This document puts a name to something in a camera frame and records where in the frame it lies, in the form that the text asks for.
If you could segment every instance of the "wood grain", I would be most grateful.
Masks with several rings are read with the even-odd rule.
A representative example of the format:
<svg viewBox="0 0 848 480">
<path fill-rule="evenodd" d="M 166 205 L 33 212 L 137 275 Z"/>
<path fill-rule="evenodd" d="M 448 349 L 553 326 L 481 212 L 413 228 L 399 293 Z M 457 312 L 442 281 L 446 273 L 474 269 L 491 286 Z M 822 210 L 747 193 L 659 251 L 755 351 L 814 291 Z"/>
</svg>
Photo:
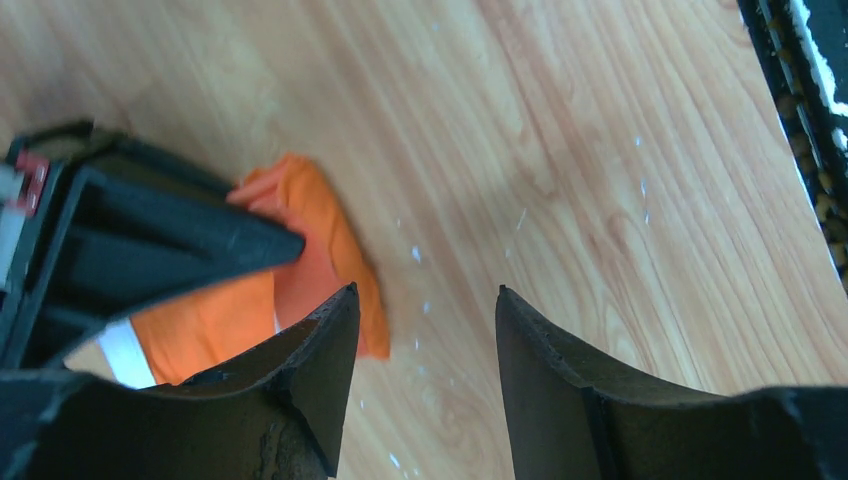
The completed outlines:
<svg viewBox="0 0 848 480">
<path fill-rule="evenodd" d="M 0 37 L 3 142 L 92 114 L 232 178 L 325 167 L 394 347 L 357 365 L 340 478 L 512 478 L 502 283 L 691 387 L 848 381 L 733 0 L 4 0 Z"/>
</svg>

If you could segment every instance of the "orange rag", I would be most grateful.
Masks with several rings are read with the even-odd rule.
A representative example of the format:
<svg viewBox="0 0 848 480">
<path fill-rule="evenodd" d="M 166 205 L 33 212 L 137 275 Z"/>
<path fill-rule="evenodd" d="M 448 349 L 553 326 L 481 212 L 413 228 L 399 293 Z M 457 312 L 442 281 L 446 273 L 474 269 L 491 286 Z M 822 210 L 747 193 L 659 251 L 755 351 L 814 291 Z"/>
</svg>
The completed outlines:
<svg viewBox="0 0 848 480">
<path fill-rule="evenodd" d="M 341 205 L 306 157 L 288 153 L 252 172 L 227 201 L 302 235 L 292 264 L 185 295 L 134 315 L 133 329 L 157 383 L 182 383 L 254 347 L 309 315 L 356 282 L 357 355 L 389 357 L 389 329 L 376 276 L 365 262 Z"/>
</svg>

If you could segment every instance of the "red part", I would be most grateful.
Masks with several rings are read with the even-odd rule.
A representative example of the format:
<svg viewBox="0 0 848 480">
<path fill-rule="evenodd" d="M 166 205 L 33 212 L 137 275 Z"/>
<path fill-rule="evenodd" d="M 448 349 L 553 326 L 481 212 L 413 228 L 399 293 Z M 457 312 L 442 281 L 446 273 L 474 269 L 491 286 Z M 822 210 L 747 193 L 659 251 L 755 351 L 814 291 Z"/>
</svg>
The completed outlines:
<svg viewBox="0 0 848 480">
<path fill-rule="evenodd" d="M 50 160 L 21 150 L 15 168 L 25 175 L 26 191 L 21 191 L 18 199 L 9 202 L 9 206 L 23 210 L 27 217 L 31 217 L 35 215 L 38 203 L 41 201 L 41 192 L 44 190 L 44 183 L 47 181 L 47 173 L 50 170 Z"/>
</svg>

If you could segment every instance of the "floor board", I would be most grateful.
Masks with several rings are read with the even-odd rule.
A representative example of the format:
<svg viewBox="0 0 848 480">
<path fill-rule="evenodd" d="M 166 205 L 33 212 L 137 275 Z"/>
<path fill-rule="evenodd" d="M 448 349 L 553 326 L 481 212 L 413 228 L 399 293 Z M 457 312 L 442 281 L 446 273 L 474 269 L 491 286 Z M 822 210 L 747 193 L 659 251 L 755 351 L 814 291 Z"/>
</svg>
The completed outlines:
<svg viewBox="0 0 848 480">
<path fill-rule="evenodd" d="M 2 0 L 0 65 L 3 143 L 91 114 L 233 179 L 320 162 L 394 348 L 357 364 L 340 478 L 512 478 L 500 284 L 688 386 L 848 381 L 733 0 Z"/>
</svg>

